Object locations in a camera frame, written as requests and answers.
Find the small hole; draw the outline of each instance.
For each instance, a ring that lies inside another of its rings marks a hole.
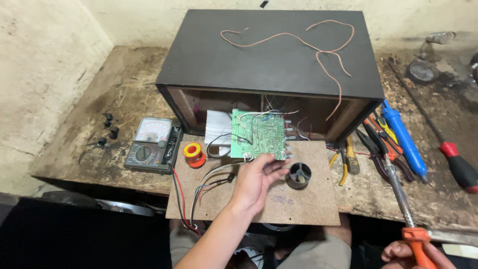
[[[196,146],[190,146],[189,148],[187,148],[187,151],[188,153],[191,153],[191,154],[196,152]]]

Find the blue desoldering pump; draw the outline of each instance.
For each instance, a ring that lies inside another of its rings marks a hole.
[[[402,147],[403,155],[405,156],[408,165],[417,176],[420,176],[424,182],[428,183],[426,177],[426,165],[423,162],[412,137],[408,133],[407,128],[403,124],[400,113],[391,108],[387,100],[383,101],[382,106],[383,117],[395,132],[398,145]]]

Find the wooden workbench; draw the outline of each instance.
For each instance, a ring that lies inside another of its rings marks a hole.
[[[142,117],[174,118],[154,85],[166,54],[166,49],[157,47],[115,47],[83,97],[60,124],[55,137],[35,158],[30,174],[38,178],[169,194],[171,176],[132,172],[123,167]],[[411,60],[406,55],[412,52],[394,56],[400,60],[401,71],[404,71],[403,63]],[[431,129],[386,66],[389,56],[377,57],[385,94],[390,104],[402,113],[427,163],[431,180],[431,185],[416,181],[405,183],[403,187],[415,221],[433,228],[478,231],[478,196],[464,193],[454,182],[446,159],[436,149],[438,141]],[[447,88],[438,83],[418,87],[418,98],[444,135],[453,137],[461,154],[478,167],[478,145],[468,143],[478,128],[477,103],[465,98],[467,89]],[[119,126],[120,131],[117,140],[109,140],[111,145],[102,148],[96,144],[98,138],[108,132],[102,123],[102,114],[106,112],[113,114],[115,126]],[[367,152],[356,136],[353,139],[355,151]],[[183,138],[183,141],[203,140],[203,137],[190,135]],[[330,158],[333,152],[328,151],[328,154]],[[332,177],[340,212],[402,219],[391,187],[379,176],[367,156],[358,156],[361,173],[349,175],[342,187],[338,185],[342,173],[338,159],[332,167]]]

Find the person's hand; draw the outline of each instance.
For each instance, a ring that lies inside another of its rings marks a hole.
[[[264,208],[269,186],[289,172],[283,166],[290,161],[276,161],[274,153],[268,153],[241,165],[229,203],[255,216]]]
[[[430,243],[423,244],[423,251],[435,263],[437,269],[456,269],[448,258]],[[395,241],[382,252],[382,260],[388,262],[382,269],[425,269],[417,266],[412,249],[405,241]]]

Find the bare copper wire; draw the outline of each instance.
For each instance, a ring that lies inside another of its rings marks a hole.
[[[342,70],[344,70],[344,72],[345,72],[349,77],[351,77],[351,75],[345,70],[344,65],[342,64],[342,59],[340,58],[340,55],[337,54],[337,53],[335,53],[335,52],[336,52],[336,51],[339,51],[339,50],[343,49],[345,46],[347,46],[347,44],[352,40],[352,37],[354,36],[355,28],[354,28],[353,25],[348,24],[348,23],[338,22],[338,21],[334,21],[334,20],[325,20],[325,21],[321,21],[321,22],[318,22],[318,23],[315,23],[315,24],[310,25],[309,27],[307,27],[306,31],[308,31],[310,28],[312,28],[312,27],[314,27],[314,26],[316,26],[316,25],[319,25],[319,24],[321,24],[321,23],[324,23],[324,22],[336,22],[336,23],[340,23],[340,24],[348,25],[348,26],[352,27],[352,34],[350,35],[350,38],[347,40],[347,42],[345,42],[341,47],[339,47],[339,48],[337,48],[337,49],[334,49],[334,50],[321,50],[321,49],[318,49],[318,48],[312,46],[311,44],[305,42],[304,40],[300,39],[298,36],[293,35],[293,34],[290,34],[290,33],[275,34],[275,35],[273,35],[273,36],[271,36],[271,37],[268,37],[268,38],[266,38],[266,39],[257,41],[257,42],[255,42],[255,43],[250,44],[250,45],[239,45],[239,44],[232,43],[232,42],[229,41],[227,38],[225,38],[224,35],[223,35],[224,32],[230,32],[230,33],[240,34],[240,33],[242,33],[243,31],[249,29],[249,27],[246,28],[246,29],[244,29],[244,30],[242,30],[241,32],[230,31],[230,30],[221,31],[221,37],[222,37],[224,40],[226,40],[227,42],[233,44],[234,46],[238,46],[238,47],[250,47],[250,46],[254,46],[254,45],[257,45],[257,44],[259,44],[259,43],[262,43],[262,42],[264,42],[264,41],[267,41],[267,40],[269,40],[269,39],[272,39],[272,38],[274,38],[274,37],[276,37],[276,36],[283,35],[283,34],[288,34],[288,35],[291,35],[291,36],[293,36],[293,37],[299,39],[299,40],[300,40],[302,43],[304,43],[305,45],[307,45],[307,46],[309,46],[309,47],[311,47],[311,48],[317,50],[317,52],[316,52],[316,54],[315,54],[315,58],[317,59],[317,61],[319,62],[320,66],[321,66],[322,69],[325,71],[325,73],[326,73],[331,79],[333,79],[333,80],[337,83],[337,85],[338,85],[338,92],[339,92],[339,94],[338,94],[338,104],[337,104],[337,106],[335,107],[335,109],[332,111],[332,113],[326,118],[326,121],[328,121],[328,119],[329,119],[330,117],[332,117],[332,115],[335,113],[335,111],[337,111],[338,107],[340,106],[340,103],[342,102],[342,87],[340,86],[340,83],[339,83],[333,76],[331,76],[331,75],[327,72],[327,70],[326,70],[326,68],[324,67],[324,65],[320,62],[320,60],[319,60],[319,53],[332,53],[332,54],[337,55],[338,61],[340,62],[340,66],[342,67]]]

